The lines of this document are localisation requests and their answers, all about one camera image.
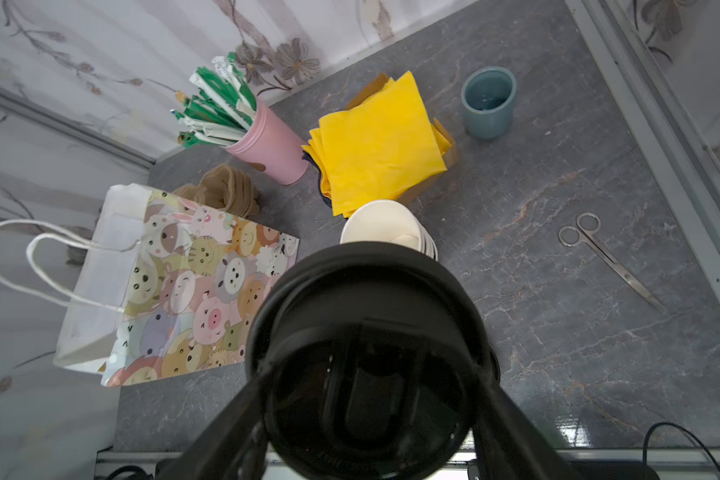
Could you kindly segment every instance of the blue ceramic cup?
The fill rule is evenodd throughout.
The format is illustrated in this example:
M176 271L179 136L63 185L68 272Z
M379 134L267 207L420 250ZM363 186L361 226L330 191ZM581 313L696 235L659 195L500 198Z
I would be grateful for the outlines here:
M461 88L461 112L473 137L498 137L512 123L518 81L502 67L486 67L469 76Z

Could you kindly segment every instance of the white paper cup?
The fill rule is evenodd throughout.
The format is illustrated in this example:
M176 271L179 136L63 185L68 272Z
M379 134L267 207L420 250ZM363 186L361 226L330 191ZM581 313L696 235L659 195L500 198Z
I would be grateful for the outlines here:
M429 232L408 208L393 200L375 200L358 208L344 225L339 241L350 242L389 242L438 259Z

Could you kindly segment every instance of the gray marble surface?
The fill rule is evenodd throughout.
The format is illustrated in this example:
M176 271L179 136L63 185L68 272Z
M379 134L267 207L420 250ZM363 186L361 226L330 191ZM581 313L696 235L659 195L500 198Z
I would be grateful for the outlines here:
M514 124L470 138L459 91L485 65L517 76ZM303 138L377 73L411 70L460 161L412 205L482 313L502 387L558 447L636 447L662 420L720 446L720 306L562 0L490 0L401 40L278 103ZM317 196L310 168L282 187L217 148L155 166L172 190L219 162L262 191L253 218L302 239L300 257L338 243L343 222ZM597 237L664 305L635 294L585 245L558 229L590 210ZM241 364L129 386L115 449L180 451L245 381ZM659 431L652 445L687 445Z

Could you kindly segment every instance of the scissor handle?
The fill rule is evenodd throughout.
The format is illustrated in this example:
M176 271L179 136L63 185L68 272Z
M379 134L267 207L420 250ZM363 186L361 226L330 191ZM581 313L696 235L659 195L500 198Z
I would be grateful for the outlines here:
M592 218L597 220L597 226L593 229L584 228L584 226L581 224L581 219L587 218L588 216L591 216ZM597 216L597 214L593 214L592 212L584 212L583 214L579 214L579 216L576 217L576 226L578 226L582 232L590 236L596 234L602 224L603 223L600 221L600 217Z
M566 242L565 238L563 238L563 232L566 230L572 230L573 232L576 232L576 241L575 242ZM576 226L573 225L566 225L560 230L557 231L557 238L560 239L560 243L566 246L576 246L584 241L584 236L581 233L581 230L579 230Z

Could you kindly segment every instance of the white rope handle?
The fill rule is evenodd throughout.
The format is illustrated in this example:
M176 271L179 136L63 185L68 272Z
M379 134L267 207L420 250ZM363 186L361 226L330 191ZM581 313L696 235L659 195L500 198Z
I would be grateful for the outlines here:
M49 224L48 222L43 222L41 220L26 220L26 219L14 219L14 220L4 220L0 222L0 227L10 225L10 224L28 224L28 225L39 225L44 226L48 228L49 230L56 230L57 232L65 235L57 235L57 234L40 234L37 235L35 238L32 239L31 242L29 242L29 245L27 245L27 260L29 261L30 266L32 267L32 270L38 276L45 280L45 282L54 288L57 292L61 292L71 298L72 300L76 300L81 303L86 303L87 305L93 305L93 306L101 306L103 308L114 310L115 312L124 312L124 308L121 306L116 305L107 305L105 303L96 302L95 300L89 300L87 298L83 298L82 296L76 295L75 292L70 291L67 289L67 287L59 284L56 282L56 280L50 278L50 276L45 272L45 270L41 269L40 266L35 262L34 260L34 250L37 248L40 240L44 238L52 238L56 241L61 242L62 244L66 244L69 246L75 246L77 248L81 248L84 250L107 250L110 252L127 252L128 250L131 250L134 248L139 241L137 240L134 242L133 245L124 248L122 250L119 250L117 248L109 248L108 246L99 245L98 243L88 240L87 238L83 238L80 235L77 235L74 232L71 232L65 228L61 228L58 225ZM29 288L28 286L19 285L18 283L13 283L9 279L5 278L0 274L0 283L3 285L8 286L9 288L12 288L13 290L16 290L18 292L22 293L29 293L30 295L38 296L39 298L43 300L47 300L52 303L56 303L57 305L66 306L68 307L70 305L70 302L67 302L66 300L61 300L56 298L55 296L48 295L45 292L41 292L39 290L35 290L32 288Z

